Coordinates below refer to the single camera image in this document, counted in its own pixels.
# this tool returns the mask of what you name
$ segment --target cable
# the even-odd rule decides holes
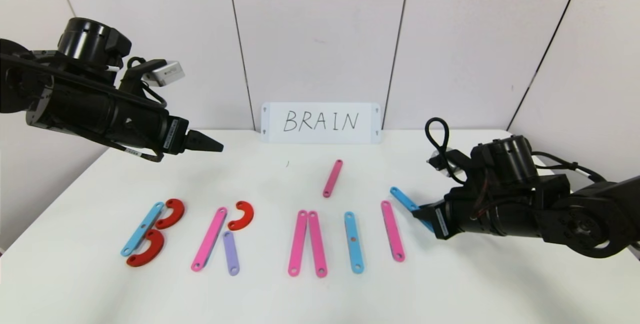
[[[128,59],[128,61],[126,61],[127,69],[133,67],[133,62],[139,62],[140,64],[142,64],[146,62],[146,60],[141,56],[132,56],[131,58]]]
[[[543,156],[555,162],[560,163],[559,165],[549,165],[549,166],[537,165],[536,168],[538,169],[569,169],[569,171],[575,171],[575,172],[581,171],[586,173],[587,177],[595,183],[607,181],[606,179],[604,179],[603,176],[601,176],[597,172],[592,171],[591,169],[585,168],[582,165],[578,165],[578,162],[570,163],[570,162],[567,162],[566,160],[563,160],[562,158],[558,158],[557,156],[550,155],[549,153],[545,153],[545,152],[534,151],[534,152],[531,152],[531,155]]]
[[[155,148],[155,145],[153,147],[150,147],[151,151],[153,151],[155,153],[155,156],[148,155],[146,153],[135,151],[133,149],[127,148],[125,146],[122,146],[119,143],[116,143],[116,142],[113,142],[113,141],[108,140],[106,138],[103,138],[102,136],[94,133],[93,131],[85,130],[81,126],[74,126],[73,124],[68,124],[68,123],[62,121],[60,118],[56,117],[55,115],[52,115],[52,119],[61,128],[64,128],[64,129],[66,129],[68,131],[71,131],[71,133],[74,133],[75,135],[78,135],[78,136],[80,136],[82,138],[91,140],[91,142],[96,142],[96,143],[102,144],[103,146],[106,146],[106,147],[110,147],[110,148],[113,148],[113,149],[118,149],[119,151],[127,152],[127,153],[135,155],[135,156],[139,156],[140,158],[149,160],[151,162],[158,163],[158,162],[162,161],[162,158],[165,156],[164,153],[158,151]],[[137,135],[140,135],[142,137],[142,139],[144,139],[147,143],[150,143],[149,139],[146,136],[144,136],[140,131],[138,131],[137,128],[130,126],[130,129],[133,129],[137,133]]]
[[[444,141],[442,141],[442,145],[439,145],[438,143],[436,143],[436,141],[432,137],[432,134],[429,131],[429,126],[431,126],[433,122],[439,122],[439,124],[442,124],[442,126],[444,127]],[[447,159],[446,145],[449,144],[449,139],[448,139],[449,126],[447,125],[447,123],[442,118],[434,117],[434,118],[431,118],[429,121],[427,121],[427,124],[424,125],[424,129],[425,129],[424,133],[425,135],[427,135],[427,139],[436,148],[436,151],[438,151],[439,155],[442,156],[442,158],[444,159],[444,163],[446,165],[446,171],[448,172],[448,175],[451,178],[453,178],[453,180],[455,180],[456,182],[464,185],[464,182],[458,179],[458,177],[454,174],[453,169],[451,169],[451,166],[449,165],[449,162],[448,162],[449,160]]]
[[[477,212],[471,214],[469,219],[477,220],[479,217],[482,217],[482,215],[484,215],[487,211],[489,211],[489,210],[491,210],[493,208],[496,208],[496,207],[498,207],[498,206],[500,206],[502,204],[506,204],[506,203],[525,204],[526,203],[526,199],[524,199],[522,197],[496,199],[495,201],[492,201],[489,204],[487,204],[486,206],[480,208]]]
[[[477,210],[478,208],[480,208],[480,203],[482,203],[485,199],[485,195],[487,195],[487,189],[489,188],[489,171],[487,171],[487,169],[484,169],[484,183],[482,184],[482,189],[480,189],[480,195],[478,195],[478,198],[475,200],[475,203],[473,204],[473,210]],[[471,213],[471,215],[469,216],[469,219],[471,220],[476,220],[478,219],[478,217],[480,215],[478,215],[478,212],[480,212],[480,210],[478,210],[475,214]]]
[[[167,101],[164,100],[164,98],[160,97],[159,94],[157,94],[156,92],[153,92],[153,90],[151,90],[151,88],[149,87],[149,84],[146,83],[146,81],[141,81],[142,82],[142,89],[147,92],[148,94],[151,94],[151,97],[154,97],[155,99],[158,100],[158,102],[160,102],[160,104],[162,104],[163,107],[167,106]]]

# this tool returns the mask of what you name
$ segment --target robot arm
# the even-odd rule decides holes
[[[432,122],[445,128],[445,142],[438,145],[429,133]],[[498,236],[530,236],[563,244],[592,258],[605,258],[640,242],[640,176],[620,183],[577,163],[569,163],[542,152],[531,152],[528,140],[512,136],[480,144],[467,157],[457,150],[446,151],[449,130],[446,122],[434,118],[425,132],[438,155],[429,163],[446,169],[462,187],[437,203],[413,211],[417,219],[432,223],[438,239],[457,233],[475,232]],[[552,169],[573,169],[588,174],[595,183],[573,194],[565,174],[538,176],[532,155],[555,158]],[[466,173],[466,181],[452,168]]]
[[[29,51],[0,39],[0,112],[24,110],[30,126],[78,135],[153,162],[185,149],[222,151],[219,142],[188,131],[189,121],[169,115],[167,102],[150,88],[185,76],[178,62],[133,57],[114,87],[130,49],[130,40],[115,28],[77,17],[67,23],[57,50]]]

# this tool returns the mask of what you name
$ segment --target table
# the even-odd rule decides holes
[[[640,266],[629,251],[605,260],[537,238],[462,233],[437,240],[389,195],[418,204],[455,185],[425,160],[423,131],[384,131],[380,145],[265,144],[253,131],[204,131],[223,153],[189,152],[151,163],[110,149],[0,259],[3,324],[128,323],[637,323]],[[455,130],[469,153],[500,130]],[[441,140],[442,133],[434,131]],[[343,159],[330,198],[322,190]],[[119,252],[153,203],[179,198],[182,220],[160,255],[131,268]],[[391,257],[380,202],[392,201],[406,251]],[[222,241],[208,265],[190,265],[215,210],[249,201],[253,222],[235,235],[240,274]],[[297,211],[316,210],[328,275],[316,277],[309,234],[301,273],[287,266]],[[343,215],[358,219],[366,270],[350,270]]]

